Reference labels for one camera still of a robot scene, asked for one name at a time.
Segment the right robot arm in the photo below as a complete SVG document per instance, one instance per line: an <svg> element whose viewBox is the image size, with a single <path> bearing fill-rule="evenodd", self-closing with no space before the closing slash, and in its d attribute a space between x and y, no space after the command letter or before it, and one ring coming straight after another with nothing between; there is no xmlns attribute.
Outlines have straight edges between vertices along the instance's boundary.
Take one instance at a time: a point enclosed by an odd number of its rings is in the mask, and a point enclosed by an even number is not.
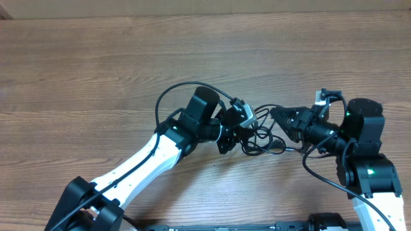
<svg viewBox="0 0 411 231"><path fill-rule="evenodd" d="M326 94L310 108L274 107L270 114L290 140L302 143L304 169L347 194L364 230L405 230L399 176L380 151L385 126L380 103ZM314 150L335 158L338 183L308 166Z"/></svg>

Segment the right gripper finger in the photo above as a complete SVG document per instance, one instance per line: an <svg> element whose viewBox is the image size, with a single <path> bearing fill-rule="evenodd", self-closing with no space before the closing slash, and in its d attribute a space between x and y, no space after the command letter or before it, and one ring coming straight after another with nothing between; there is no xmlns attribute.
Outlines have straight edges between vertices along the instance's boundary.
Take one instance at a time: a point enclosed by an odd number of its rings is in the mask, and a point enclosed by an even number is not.
<svg viewBox="0 0 411 231"><path fill-rule="evenodd" d="M303 110L303 107L274 107L270 110L270 115L276 121L287 121L297 119Z"/></svg>
<svg viewBox="0 0 411 231"><path fill-rule="evenodd" d="M275 121L291 141L299 140L298 131L293 127L292 122L288 122L283 117L276 117Z"/></svg>

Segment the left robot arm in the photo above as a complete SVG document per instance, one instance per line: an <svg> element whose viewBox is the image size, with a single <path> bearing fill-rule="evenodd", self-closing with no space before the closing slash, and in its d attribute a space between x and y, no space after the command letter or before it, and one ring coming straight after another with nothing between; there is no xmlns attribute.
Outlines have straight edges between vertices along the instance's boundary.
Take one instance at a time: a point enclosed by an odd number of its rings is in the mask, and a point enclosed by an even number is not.
<svg viewBox="0 0 411 231"><path fill-rule="evenodd" d="M132 200L155 178L176 166L202 142L216 142L220 153L237 143L237 129L248 128L256 115L238 98L223 106L222 92L197 87L187 107L157 123L150 140L109 173L87 182L78 176L61 195L46 230L136 230L125 217Z"/></svg>

